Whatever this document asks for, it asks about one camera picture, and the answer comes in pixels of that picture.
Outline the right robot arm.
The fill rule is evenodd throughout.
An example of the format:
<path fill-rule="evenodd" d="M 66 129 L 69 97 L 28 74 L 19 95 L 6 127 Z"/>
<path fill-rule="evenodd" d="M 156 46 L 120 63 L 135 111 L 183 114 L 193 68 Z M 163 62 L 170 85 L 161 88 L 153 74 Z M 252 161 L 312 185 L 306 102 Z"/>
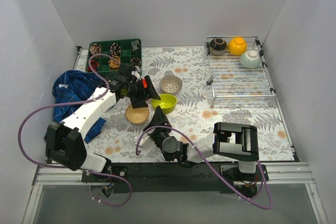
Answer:
<path fill-rule="evenodd" d="M 183 166 L 192 167 L 209 157 L 220 155 L 238 161 L 237 173 L 242 180 L 251 180 L 257 174 L 259 147 L 255 126 L 217 122 L 213 132 L 197 143 L 184 143 L 172 135 L 172 131 L 186 137 L 172 128 L 163 110 L 157 107 L 140 138 L 147 134 L 167 162 L 177 161 Z"/>

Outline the lime green bowl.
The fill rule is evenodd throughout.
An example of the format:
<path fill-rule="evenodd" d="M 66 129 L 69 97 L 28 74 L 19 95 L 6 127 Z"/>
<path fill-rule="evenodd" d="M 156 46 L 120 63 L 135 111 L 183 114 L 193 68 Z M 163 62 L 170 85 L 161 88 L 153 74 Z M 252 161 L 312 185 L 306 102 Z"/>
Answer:
<path fill-rule="evenodd" d="M 158 106 L 164 114 L 169 114 L 175 110 L 177 97 L 172 94 L 160 94 L 160 100 L 152 99 L 151 105 L 156 109 Z"/>

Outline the black brown bowl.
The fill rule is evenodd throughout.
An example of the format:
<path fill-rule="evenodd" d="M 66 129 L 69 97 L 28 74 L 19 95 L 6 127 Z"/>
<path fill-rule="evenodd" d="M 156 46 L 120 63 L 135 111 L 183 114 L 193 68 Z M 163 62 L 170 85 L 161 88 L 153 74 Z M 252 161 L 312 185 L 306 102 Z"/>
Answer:
<path fill-rule="evenodd" d="M 222 56 L 227 52 L 227 42 L 220 37 L 214 38 L 209 43 L 209 51 L 212 55 Z"/>

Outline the patterned brown white bowl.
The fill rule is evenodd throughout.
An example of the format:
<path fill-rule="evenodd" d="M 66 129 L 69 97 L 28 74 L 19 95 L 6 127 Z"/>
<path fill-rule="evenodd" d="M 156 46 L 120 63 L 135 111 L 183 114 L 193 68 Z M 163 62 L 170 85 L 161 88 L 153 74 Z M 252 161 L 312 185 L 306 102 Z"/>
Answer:
<path fill-rule="evenodd" d="M 182 80 L 173 74 L 168 74 L 160 80 L 161 90 L 168 94 L 178 93 L 182 89 L 182 85 Z"/>

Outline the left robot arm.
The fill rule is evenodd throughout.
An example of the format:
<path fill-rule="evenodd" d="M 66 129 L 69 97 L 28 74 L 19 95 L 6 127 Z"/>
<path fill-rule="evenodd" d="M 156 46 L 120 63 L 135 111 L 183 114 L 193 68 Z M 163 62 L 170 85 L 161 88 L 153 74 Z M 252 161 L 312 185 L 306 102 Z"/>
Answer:
<path fill-rule="evenodd" d="M 92 170 L 100 182 L 111 178 L 110 160 L 86 150 L 84 139 L 97 120 L 120 99 L 128 97 L 135 109 L 146 108 L 147 100 L 159 99 L 150 76 L 142 78 L 137 67 L 123 63 L 118 72 L 105 78 L 93 95 L 72 115 L 51 122 L 46 133 L 46 157 L 76 171 Z"/>

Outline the beige bowl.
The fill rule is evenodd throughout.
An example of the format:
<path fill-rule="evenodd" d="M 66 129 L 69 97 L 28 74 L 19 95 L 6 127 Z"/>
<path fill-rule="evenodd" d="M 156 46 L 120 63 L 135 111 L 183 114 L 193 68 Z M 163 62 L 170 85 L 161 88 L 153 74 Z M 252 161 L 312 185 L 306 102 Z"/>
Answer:
<path fill-rule="evenodd" d="M 133 108 L 132 105 L 128 106 L 125 111 L 125 116 L 129 122 L 135 125 L 143 124 L 150 115 L 149 108 Z"/>

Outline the pale green bowl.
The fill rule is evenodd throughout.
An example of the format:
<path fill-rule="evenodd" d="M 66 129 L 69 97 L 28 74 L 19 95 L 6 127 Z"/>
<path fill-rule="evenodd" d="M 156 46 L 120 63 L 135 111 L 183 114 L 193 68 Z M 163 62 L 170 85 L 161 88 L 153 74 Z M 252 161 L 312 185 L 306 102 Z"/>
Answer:
<path fill-rule="evenodd" d="M 240 56 L 240 63 L 249 69 L 255 69 L 260 65 L 260 56 L 256 50 L 248 50 Z"/>

